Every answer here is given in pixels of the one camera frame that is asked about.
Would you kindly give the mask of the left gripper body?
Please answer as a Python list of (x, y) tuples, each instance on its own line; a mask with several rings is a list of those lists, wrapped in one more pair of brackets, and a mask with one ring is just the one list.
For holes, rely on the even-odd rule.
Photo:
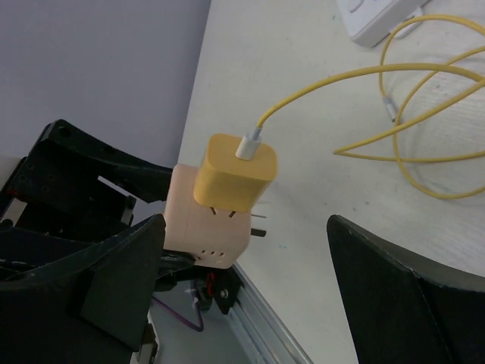
[(69, 164), (1, 157), (1, 279), (127, 229), (136, 199)]

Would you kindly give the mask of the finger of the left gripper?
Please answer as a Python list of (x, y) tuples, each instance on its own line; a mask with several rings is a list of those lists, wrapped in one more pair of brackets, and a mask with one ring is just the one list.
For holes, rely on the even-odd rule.
[(46, 125), (30, 154), (102, 176), (147, 203), (167, 199), (172, 168), (116, 149), (64, 119)]

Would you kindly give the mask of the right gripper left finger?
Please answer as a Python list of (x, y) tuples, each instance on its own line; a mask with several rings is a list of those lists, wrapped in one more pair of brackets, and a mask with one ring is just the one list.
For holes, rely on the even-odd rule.
[(160, 264), (162, 215), (99, 243), (1, 229), (1, 361), (128, 363)]

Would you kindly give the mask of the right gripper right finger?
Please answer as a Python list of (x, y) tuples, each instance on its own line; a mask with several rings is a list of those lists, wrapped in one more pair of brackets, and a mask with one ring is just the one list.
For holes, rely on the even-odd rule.
[(332, 215), (327, 237), (360, 363), (482, 363), (484, 279)]

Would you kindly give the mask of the beige cube socket adapter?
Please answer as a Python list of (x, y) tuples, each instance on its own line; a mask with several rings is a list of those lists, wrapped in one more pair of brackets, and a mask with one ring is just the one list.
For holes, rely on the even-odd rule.
[(249, 245), (251, 237), (265, 237), (265, 215), (230, 212), (199, 205), (193, 197), (198, 168), (174, 167), (164, 209), (163, 248), (186, 253), (195, 264), (230, 268)]

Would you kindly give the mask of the yellow charger plug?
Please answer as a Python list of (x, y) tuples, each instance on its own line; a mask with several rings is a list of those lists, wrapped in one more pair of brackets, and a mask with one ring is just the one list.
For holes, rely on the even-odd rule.
[(208, 141), (193, 196), (201, 206), (249, 212), (277, 170), (277, 154), (268, 144), (217, 133)]

